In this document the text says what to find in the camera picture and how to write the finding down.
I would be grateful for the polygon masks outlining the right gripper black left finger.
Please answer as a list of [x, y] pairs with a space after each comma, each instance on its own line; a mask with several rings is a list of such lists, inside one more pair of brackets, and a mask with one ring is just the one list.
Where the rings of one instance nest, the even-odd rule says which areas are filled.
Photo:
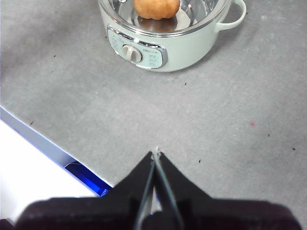
[[28, 205], [17, 220], [17, 230], [116, 230], [135, 227], [154, 172], [153, 153], [101, 197], [59, 197]]

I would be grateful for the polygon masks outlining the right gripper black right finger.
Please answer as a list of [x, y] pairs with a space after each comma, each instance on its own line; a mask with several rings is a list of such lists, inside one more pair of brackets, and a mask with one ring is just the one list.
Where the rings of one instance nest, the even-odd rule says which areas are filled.
[[155, 155], [157, 172], [170, 207], [185, 230], [300, 230], [286, 206], [263, 200], [213, 198], [164, 155]]

